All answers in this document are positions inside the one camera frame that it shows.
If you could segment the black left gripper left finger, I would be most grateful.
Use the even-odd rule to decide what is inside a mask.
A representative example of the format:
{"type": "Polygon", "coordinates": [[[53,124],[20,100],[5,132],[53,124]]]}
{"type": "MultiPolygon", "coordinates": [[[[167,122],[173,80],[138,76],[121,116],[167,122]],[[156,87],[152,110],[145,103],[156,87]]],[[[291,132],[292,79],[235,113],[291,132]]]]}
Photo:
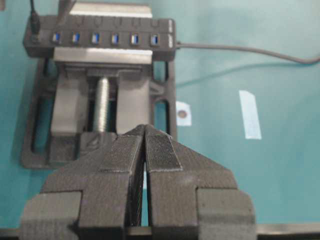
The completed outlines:
{"type": "Polygon", "coordinates": [[[123,240],[142,223],[141,124],[51,173],[27,201],[21,240],[123,240]]]}

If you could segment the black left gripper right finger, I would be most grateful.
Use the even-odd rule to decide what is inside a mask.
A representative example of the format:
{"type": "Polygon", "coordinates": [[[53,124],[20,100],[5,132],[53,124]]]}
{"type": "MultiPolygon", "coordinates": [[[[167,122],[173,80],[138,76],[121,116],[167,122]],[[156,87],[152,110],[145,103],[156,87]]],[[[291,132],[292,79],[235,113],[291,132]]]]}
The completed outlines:
{"type": "Polygon", "coordinates": [[[231,170],[151,125],[145,151],[153,239],[256,239],[255,208],[231,170]]]}

